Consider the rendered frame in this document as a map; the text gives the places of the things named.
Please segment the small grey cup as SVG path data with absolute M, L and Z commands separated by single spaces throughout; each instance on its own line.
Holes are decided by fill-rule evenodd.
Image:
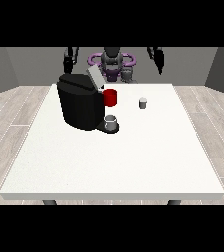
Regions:
M 106 115 L 104 117 L 105 128 L 108 131 L 113 131 L 117 127 L 117 118 L 114 115 Z

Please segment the pale grey machine lid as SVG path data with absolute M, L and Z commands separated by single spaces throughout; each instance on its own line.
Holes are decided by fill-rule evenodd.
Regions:
M 93 65 L 89 67 L 87 70 L 88 75 L 90 76 L 91 80 L 93 81 L 93 84 L 98 90 L 101 90 L 105 84 L 105 80 L 98 68 L 97 65 Z

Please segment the red pod holder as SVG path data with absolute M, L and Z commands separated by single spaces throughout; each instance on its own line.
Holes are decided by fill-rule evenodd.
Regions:
M 117 91 L 114 89 L 106 89 L 103 91 L 104 105 L 113 107 L 117 104 Z

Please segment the black coffee machine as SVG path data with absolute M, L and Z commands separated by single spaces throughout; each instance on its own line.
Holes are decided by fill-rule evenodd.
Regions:
M 63 74 L 57 82 L 64 120 L 79 130 L 100 130 L 107 134 L 119 131 L 119 124 L 113 131 L 105 128 L 105 106 L 103 91 L 99 91 L 89 75 Z

